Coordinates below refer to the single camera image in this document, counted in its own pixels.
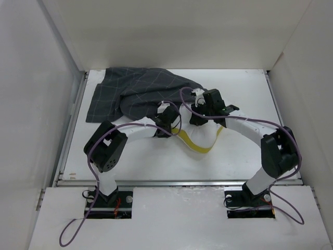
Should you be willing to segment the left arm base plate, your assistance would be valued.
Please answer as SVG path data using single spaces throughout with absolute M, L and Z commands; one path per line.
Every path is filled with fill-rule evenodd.
M 131 219 L 133 190 L 120 190 L 111 201 L 106 202 L 99 194 L 87 219 Z

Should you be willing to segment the white pillow yellow edge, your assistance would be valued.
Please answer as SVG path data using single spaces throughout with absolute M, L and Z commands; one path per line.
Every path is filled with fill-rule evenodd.
M 220 133 L 226 130 L 212 120 L 201 126 L 190 124 L 192 113 L 184 105 L 180 106 L 180 115 L 181 118 L 172 123 L 171 131 L 196 153 L 208 153 L 214 147 Z

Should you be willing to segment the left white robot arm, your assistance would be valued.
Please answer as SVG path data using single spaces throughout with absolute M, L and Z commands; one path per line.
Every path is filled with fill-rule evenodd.
M 172 128 L 181 124 L 177 106 L 161 104 L 157 114 L 121 125 L 104 121 L 84 146 L 88 166 L 96 177 L 96 196 L 105 206 L 118 199 L 118 186 L 113 169 L 119 162 L 127 143 L 146 138 L 168 138 Z

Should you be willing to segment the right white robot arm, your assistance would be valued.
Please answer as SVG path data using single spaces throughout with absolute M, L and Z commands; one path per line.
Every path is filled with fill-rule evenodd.
M 261 167 L 242 185 L 237 194 L 238 206 L 250 206 L 284 174 L 301 163 L 301 155 L 293 132 L 276 123 L 247 117 L 237 106 L 226 105 L 217 89 L 193 89 L 195 102 L 188 108 L 190 123 L 203 125 L 212 120 L 224 128 L 236 131 L 254 142 L 261 150 Z

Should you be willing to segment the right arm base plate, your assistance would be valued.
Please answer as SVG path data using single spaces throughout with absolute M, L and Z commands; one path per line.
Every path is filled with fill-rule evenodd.
M 224 190 L 224 206 L 228 219 L 275 219 L 272 198 L 268 190 L 253 199 L 242 196 L 242 190 Z

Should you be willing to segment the dark grey checked pillowcase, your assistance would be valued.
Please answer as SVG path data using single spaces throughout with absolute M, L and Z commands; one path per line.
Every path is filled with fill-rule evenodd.
M 111 67 L 95 88 L 87 115 L 87 123 L 116 121 L 125 116 L 140 120 L 157 113 L 161 101 L 180 106 L 192 103 L 190 90 L 202 85 L 163 68 Z

